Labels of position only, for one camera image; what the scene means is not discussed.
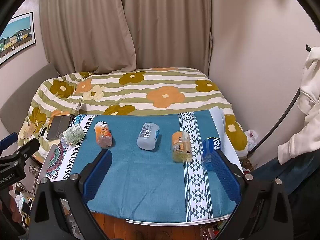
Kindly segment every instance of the greek key pattern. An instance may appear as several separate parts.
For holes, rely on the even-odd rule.
[[[92,120],[97,116],[97,114],[93,114],[92,116],[90,116],[85,124],[85,126],[83,127],[83,131],[84,131],[84,134],[86,135],[87,134],[87,131],[90,127],[90,124],[92,122]],[[82,141],[83,141],[83,138],[80,139],[79,141],[77,141],[76,145],[73,147],[72,149],[72,153],[70,155],[70,158],[68,160],[68,164],[67,164],[67,167],[66,167],[66,170],[64,171],[64,175],[63,175],[63,180],[65,179],[68,179],[69,178],[69,175],[70,175],[70,172],[71,172],[71,169],[72,169],[72,165],[73,165],[73,162],[75,161],[76,159],[76,156],[77,156],[77,153],[80,149],[80,146],[82,144]]]

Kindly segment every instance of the wooden floor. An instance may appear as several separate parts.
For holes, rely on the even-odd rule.
[[[99,213],[93,213],[93,216],[110,239],[122,238],[124,240],[135,240],[132,239],[132,233],[134,231],[140,231],[144,236],[144,240],[154,240],[157,232],[165,231],[169,234],[170,240],[200,240],[200,226],[151,227],[130,224],[124,219]]]

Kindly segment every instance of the framed picture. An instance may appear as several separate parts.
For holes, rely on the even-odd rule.
[[[35,43],[33,12],[13,17],[0,36],[0,65]]]

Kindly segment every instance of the blue can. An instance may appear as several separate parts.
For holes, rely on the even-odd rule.
[[[221,150],[219,138],[210,137],[202,142],[202,167],[207,171],[214,171],[211,156],[216,150]]]

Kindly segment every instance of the metal bolt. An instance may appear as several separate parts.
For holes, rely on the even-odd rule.
[[[244,177],[246,180],[253,180],[253,176],[251,174],[246,174]]]
[[[71,180],[76,180],[78,178],[79,178],[79,174],[77,174],[77,173],[73,173],[73,174],[70,175],[70,179]]]
[[[49,179],[48,179],[47,177],[43,177],[40,182],[41,182],[42,184],[46,184],[46,183],[48,182],[48,180],[49,180]]]
[[[282,184],[282,180],[281,179],[275,179],[276,184],[281,185]]]

